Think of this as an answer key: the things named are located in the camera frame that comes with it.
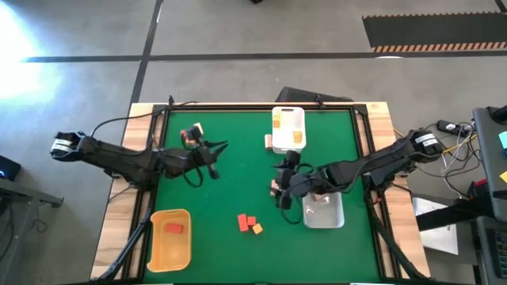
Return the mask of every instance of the power strip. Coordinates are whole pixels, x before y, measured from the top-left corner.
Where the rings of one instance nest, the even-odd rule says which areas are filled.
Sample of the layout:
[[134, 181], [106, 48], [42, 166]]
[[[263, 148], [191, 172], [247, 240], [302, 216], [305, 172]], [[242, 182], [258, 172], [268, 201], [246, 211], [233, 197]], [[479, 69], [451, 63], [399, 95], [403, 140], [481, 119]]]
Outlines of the power strip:
[[451, 123], [446, 120], [439, 120], [436, 122], [436, 129], [452, 135], [459, 135], [466, 138], [470, 134], [470, 130], [456, 123]]

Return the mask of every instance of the white paper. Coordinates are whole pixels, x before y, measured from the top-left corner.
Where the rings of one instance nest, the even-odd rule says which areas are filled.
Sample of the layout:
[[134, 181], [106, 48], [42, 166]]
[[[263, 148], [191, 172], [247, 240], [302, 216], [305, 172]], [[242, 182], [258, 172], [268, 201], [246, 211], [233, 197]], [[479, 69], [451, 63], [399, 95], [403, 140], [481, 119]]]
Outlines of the white paper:
[[[421, 198], [413, 198], [415, 215], [421, 215], [429, 211], [445, 208], [445, 205]], [[421, 232], [422, 244], [425, 247], [440, 250], [446, 253], [458, 255], [458, 238], [456, 236], [456, 224], [442, 226], [433, 230]]]

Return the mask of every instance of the green table mat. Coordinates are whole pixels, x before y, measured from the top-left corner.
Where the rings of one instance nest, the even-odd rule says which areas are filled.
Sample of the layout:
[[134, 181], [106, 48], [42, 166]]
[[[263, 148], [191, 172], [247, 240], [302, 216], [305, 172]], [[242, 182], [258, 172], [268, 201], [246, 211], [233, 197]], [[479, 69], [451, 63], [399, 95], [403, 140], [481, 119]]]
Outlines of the green table mat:
[[[349, 112], [306, 112], [307, 146], [302, 162], [322, 165], [358, 158]], [[162, 178], [155, 210], [186, 209], [192, 219], [192, 261], [179, 272], [153, 273], [145, 283], [337, 283], [375, 282], [375, 261], [362, 185], [343, 195], [345, 225], [308, 229], [290, 225], [274, 206], [268, 186], [284, 155], [264, 148], [271, 112], [173, 112], [165, 147], [181, 146], [180, 130], [200, 122], [204, 138], [227, 140], [216, 163], [220, 179], [203, 168], [204, 184], [191, 188], [182, 177]], [[197, 181], [195, 173], [190, 179]], [[287, 213], [296, 219], [297, 203]], [[257, 217], [264, 231], [240, 232], [237, 215]], [[151, 255], [149, 248], [148, 261]]]

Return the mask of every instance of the gray floor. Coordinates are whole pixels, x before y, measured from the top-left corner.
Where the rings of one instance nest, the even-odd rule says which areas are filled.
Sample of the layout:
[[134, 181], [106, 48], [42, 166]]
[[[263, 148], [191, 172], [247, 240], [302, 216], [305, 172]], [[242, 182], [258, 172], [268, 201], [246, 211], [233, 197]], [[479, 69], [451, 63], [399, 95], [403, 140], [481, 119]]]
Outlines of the gray floor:
[[[41, 208], [48, 232], [32, 234], [19, 284], [87, 280], [111, 180], [82, 163], [52, 161], [57, 131], [89, 132], [127, 114], [138, 63], [14, 63], [34, 55], [140, 55], [154, 0], [0, 2], [0, 154], [20, 162], [19, 181], [57, 196]], [[369, 51], [360, 17], [381, 13], [495, 11], [493, 1], [453, 0], [166, 0], [153, 54]], [[438, 119], [470, 121], [478, 106], [505, 104], [506, 58], [336, 59], [150, 63], [141, 102], [273, 101], [292, 86], [356, 101], [387, 101], [394, 125], [424, 127]], [[123, 123], [99, 139], [119, 143]], [[424, 165], [439, 173], [441, 163]], [[481, 169], [453, 182], [466, 188]], [[417, 193], [455, 198], [441, 179], [414, 172]], [[471, 283], [474, 253], [460, 225], [459, 256], [427, 251], [433, 277]]]

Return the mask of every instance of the black rubber mat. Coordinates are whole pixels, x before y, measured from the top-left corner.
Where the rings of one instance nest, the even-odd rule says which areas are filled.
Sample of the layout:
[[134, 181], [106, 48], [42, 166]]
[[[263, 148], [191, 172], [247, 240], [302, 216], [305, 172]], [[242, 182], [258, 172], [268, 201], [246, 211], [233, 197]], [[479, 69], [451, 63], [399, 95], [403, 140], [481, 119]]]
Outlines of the black rubber mat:
[[441, 13], [364, 16], [374, 52], [507, 48], [507, 14]]

